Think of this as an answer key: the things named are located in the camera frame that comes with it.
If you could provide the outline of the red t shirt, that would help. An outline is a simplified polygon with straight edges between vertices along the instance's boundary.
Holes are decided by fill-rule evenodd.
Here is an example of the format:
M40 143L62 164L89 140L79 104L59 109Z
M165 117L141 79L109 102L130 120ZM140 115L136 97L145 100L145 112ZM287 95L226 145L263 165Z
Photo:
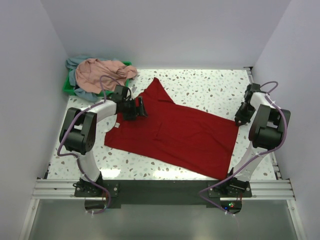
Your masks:
M233 121L174 103L157 78L140 97L148 116L129 121L119 113L105 146L214 179L227 177L239 129Z

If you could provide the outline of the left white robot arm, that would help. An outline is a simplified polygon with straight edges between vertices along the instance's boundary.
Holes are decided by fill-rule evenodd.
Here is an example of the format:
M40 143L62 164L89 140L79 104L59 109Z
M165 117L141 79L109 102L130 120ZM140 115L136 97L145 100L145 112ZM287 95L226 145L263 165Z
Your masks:
M102 174L93 154L97 123L117 114L122 114L127 121L148 116L143 98L132 98L130 88L117 85L113 93L104 93L97 103L85 108L69 108L62 124L57 155L76 159L80 182L87 183L85 189L92 196L99 196L104 190Z

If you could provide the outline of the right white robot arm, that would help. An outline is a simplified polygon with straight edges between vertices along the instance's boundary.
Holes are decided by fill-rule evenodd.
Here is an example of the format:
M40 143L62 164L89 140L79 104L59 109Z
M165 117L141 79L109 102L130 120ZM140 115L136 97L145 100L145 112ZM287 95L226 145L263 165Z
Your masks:
M251 177L265 155L279 149L287 137L291 112L280 108L270 99L270 92L261 85L251 83L246 87L244 101L235 114L238 127L253 122L249 129L249 146L240 162L231 169L223 192L230 197L249 188Z

